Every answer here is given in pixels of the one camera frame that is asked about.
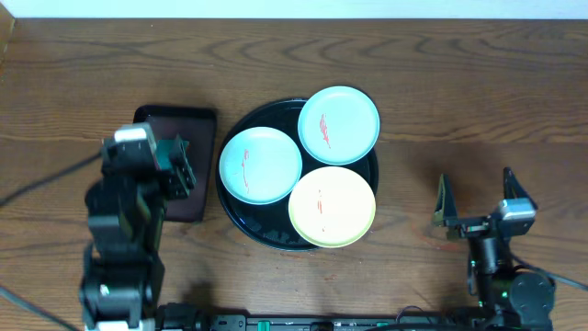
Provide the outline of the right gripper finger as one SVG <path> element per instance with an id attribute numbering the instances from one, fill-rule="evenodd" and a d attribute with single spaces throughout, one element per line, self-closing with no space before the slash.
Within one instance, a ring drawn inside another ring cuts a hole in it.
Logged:
<path id="1" fill-rule="evenodd" d="M 432 222 L 435 226 L 454 226 L 458 222 L 455 197 L 447 174 L 440 176 Z"/>
<path id="2" fill-rule="evenodd" d="M 503 198 L 505 200 L 527 200 L 533 204 L 533 199 L 519 183 L 511 167 L 503 169 Z"/>

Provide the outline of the yellow plate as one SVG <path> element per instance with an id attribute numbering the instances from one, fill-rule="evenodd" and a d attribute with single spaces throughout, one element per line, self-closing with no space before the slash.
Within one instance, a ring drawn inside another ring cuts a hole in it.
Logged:
<path id="1" fill-rule="evenodd" d="M 296 232 L 323 248 L 353 244 L 367 233 L 376 199 L 357 172 L 326 166 L 301 178 L 288 199 L 288 216 Z"/>

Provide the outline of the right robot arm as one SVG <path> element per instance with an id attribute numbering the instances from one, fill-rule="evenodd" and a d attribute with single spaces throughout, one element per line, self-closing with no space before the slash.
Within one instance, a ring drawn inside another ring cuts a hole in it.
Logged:
<path id="1" fill-rule="evenodd" d="M 449 177 L 440 176 L 432 223 L 447 229 L 451 241 L 469 245 L 468 293 L 476 307 L 453 311 L 451 319 L 474 330 L 551 330 L 555 280 L 515 260 L 509 241 L 527 234 L 537 205 L 506 167 L 503 199 L 487 215 L 460 218 Z"/>

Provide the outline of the light blue plate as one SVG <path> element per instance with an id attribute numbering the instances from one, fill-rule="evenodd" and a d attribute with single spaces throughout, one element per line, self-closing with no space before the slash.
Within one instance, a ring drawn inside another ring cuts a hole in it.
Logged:
<path id="1" fill-rule="evenodd" d="M 366 156 L 379 137 L 376 104 L 350 86 L 331 86 L 312 95 L 302 107 L 298 134 L 306 152 L 331 166 Z"/>
<path id="2" fill-rule="evenodd" d="M 300 179 L 299 147 L 283 131 L 253 127 L 232 137 L 220 154 L 220 181 L 236 199 L 267 205 L 285 198 Z"/>

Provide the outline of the light blue plate top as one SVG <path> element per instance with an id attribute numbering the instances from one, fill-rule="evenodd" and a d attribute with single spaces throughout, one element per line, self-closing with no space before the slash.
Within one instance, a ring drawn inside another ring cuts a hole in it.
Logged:
<path id="1" fill-rule="evenodd" d="M 331 86 L 312 95 L 302 107 L 298 134 L 306 152 L 331 166 L 366 156 L 379 137 L 376 104 L 350 86 Z"/>

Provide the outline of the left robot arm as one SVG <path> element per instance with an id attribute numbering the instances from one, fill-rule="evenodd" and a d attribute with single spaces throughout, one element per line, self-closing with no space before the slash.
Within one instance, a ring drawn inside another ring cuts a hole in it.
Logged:
<path id="1" fill-rule="evenodd" d="M 158 250 L 167 205 L 196 185 L 188 143 L 127 124 L 100 150 L 102 177 L 85 195 L 93 237 L 79 299 L 87 330 L 154 330 L 164 278 Z"/>

